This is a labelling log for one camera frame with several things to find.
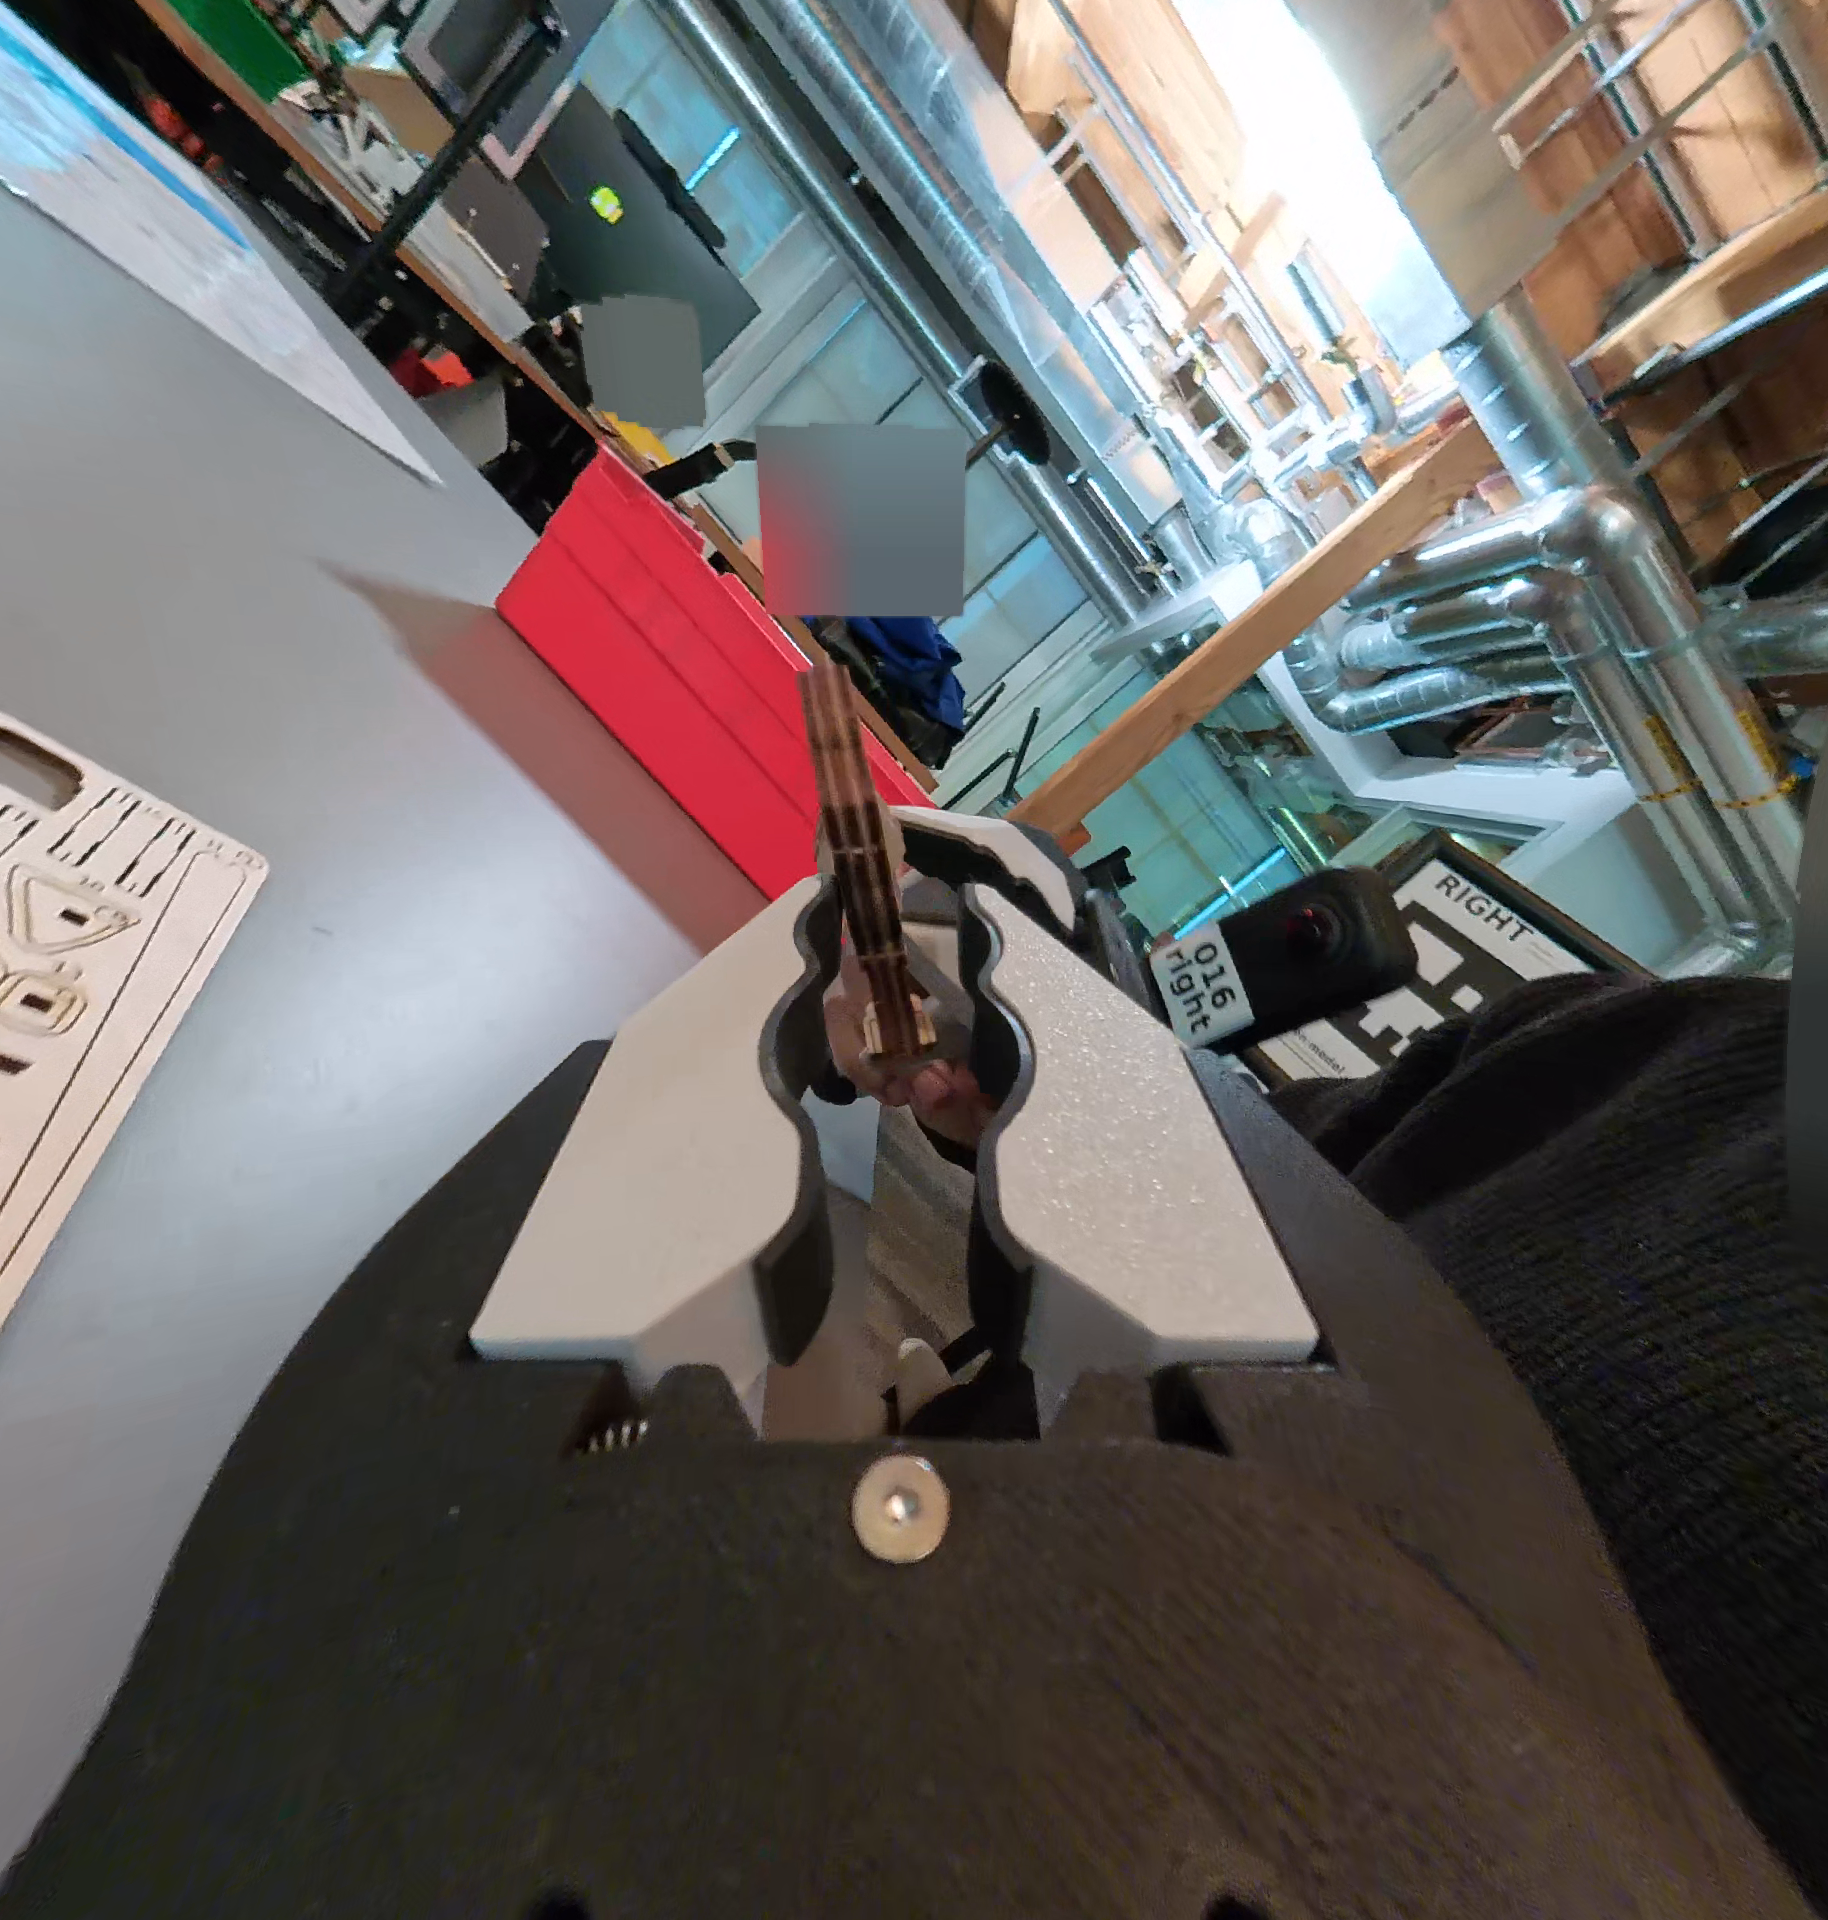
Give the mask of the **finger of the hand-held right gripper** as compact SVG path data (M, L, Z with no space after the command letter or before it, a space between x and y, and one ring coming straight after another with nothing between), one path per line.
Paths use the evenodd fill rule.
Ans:
M984 883L1051 937L1077 937L1077 866L1051 838L976 812L887 812L887 821L900 829L900 861L923 883L953 894Z

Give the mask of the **large black screen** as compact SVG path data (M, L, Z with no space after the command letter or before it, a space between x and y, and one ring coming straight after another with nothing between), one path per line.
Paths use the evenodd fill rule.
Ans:
M615 295L690 304L709 372L761 319L761 301L726 268L726 230L639 123L605 111L589 86L570 86L516 186L547 227L525 295L531 324Z

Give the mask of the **wooden beam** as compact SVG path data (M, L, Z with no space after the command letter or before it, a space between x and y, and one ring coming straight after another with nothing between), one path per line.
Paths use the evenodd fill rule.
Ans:
M1087 815L1186 740L1224 695L1253 678L1274 654L1302 640L1385 558L1411 550L1455 509L1479 476L1497 467L1483 430L1458 418L1417 464L1396 472L1336 533L1302 555L1266 594L1226 620L1154 690L1114 718L1088 747L1032 792L1011 821L1051 831L1060 846L1087 843Z

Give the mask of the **framed marker sign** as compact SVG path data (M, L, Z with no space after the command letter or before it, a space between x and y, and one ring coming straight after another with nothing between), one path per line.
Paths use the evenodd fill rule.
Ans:
M1529 980L1648 973L1443 829L1381 859L1372 878L1417 946L1417 973L1361 1009L1244 1049L1241 1059L1261 1085L1372 1077L1422 1037L1479 1015Z

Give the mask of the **person's right hand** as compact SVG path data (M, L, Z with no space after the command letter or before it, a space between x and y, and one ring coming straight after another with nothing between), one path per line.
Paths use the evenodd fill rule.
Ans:
M887 1059L865 1054L862 1015L873 989L854 954L842 958L839 985L825 992L825 1037L834 1074L854 1085L859 1099L906 1114L932 1151L959 1169L968 1169L978 1137L988 1132L996 1105L984 1093L964 1059Z

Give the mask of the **silver ventilation pipes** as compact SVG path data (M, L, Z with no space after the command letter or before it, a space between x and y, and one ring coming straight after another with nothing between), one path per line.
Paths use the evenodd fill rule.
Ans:
M1377 562L1285 666L1336 734L1568 690L1685 870L1719 967L1792 948L1801 773L1755 682L1828 674L1828 594L1700 597L1631 495L1585 484Z

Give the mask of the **wooden table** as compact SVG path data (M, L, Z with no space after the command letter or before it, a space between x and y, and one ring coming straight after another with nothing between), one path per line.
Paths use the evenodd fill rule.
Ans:
M673 509L690 518L690 529L700 533L700 543L709 546L709 562L715 570L731 570L743 580L743 590L754 597L754 605L778 623L778 632L786 632L796 640L796 647L815 663L815 666L842 666L842 674L854 682L854 709L862 718L862 727L881 740L881 747L887 754L900 761L906 779L932 796L934 792L934 773L900 744L900 734L887 727L887 718L865 701L865 682L854 674L854 663L844 654L829 654L819 642L819 637L796 620L796 615L772 615L762 605L762 576L761 562L733 543L733 533L700 504L700 500L673 500Z

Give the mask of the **wooden model assembly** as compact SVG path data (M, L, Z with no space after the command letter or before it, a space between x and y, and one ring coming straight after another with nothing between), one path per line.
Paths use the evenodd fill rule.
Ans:
M862 747L854 682L842 666L798 674L807 754L819 797L819 846L842 897L844 946L865 985L859 1015L862 1056L915 1070L934 1056L928 997L909 970L900 931L900 859L887 838L887 809Z

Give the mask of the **red storage bin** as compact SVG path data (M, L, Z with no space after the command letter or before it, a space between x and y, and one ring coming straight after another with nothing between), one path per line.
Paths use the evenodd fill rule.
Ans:
M762 897L811 878L811 657L615 449L581 472L497 615L739 878Z

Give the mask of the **black disc on pole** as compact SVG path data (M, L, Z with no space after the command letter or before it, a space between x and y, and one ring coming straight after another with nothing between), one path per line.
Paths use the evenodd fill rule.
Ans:
M1027 467L1049 467L1051 420L1038 412L1032 392L996 359L984 359L976 369L968 392L988 420L968 443L964 467L984 464L1001 448L1011 449Z

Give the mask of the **blue jacket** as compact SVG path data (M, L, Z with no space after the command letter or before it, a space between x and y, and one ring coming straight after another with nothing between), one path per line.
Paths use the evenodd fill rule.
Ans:
M900 744L945 769L964 734L961 654L928 615L807 615L829 654L844 654L865 682L865 701L887 718Z

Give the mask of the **cut-out wooden puzzle sheet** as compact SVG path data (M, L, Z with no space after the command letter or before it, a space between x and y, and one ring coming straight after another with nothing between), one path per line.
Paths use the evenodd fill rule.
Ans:
M0 1329L268 859L0 709Z

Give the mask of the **black steel post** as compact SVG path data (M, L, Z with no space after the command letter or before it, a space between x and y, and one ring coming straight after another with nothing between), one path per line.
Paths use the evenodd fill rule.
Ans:
M374 278L385 278L404 242L441 200L445 186L470 166L497 122L519 101L540 64L563 45L563 17L531 0L525 21L504 38L494 69L470 99L465 122L452 127L445 146L419 166L411 187L390 200L390 216L374 237L348 256L343 274L321 290L336 319L355 324Z

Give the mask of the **grey desk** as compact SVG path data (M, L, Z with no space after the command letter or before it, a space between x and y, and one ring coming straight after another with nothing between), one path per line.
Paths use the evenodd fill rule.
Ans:
M494 615L529 524L276 272L441 484L0 187L0 709L271 861L0 1331L0 1874L327 1295L762 907Z

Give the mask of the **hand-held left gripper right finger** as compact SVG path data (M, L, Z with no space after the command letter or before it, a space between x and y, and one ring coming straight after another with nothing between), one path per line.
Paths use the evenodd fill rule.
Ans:
M1302 1368L1319 1324L1181 1041L991 883L959 960L976 1151L968 1307L1060 1419L1087 1376Z

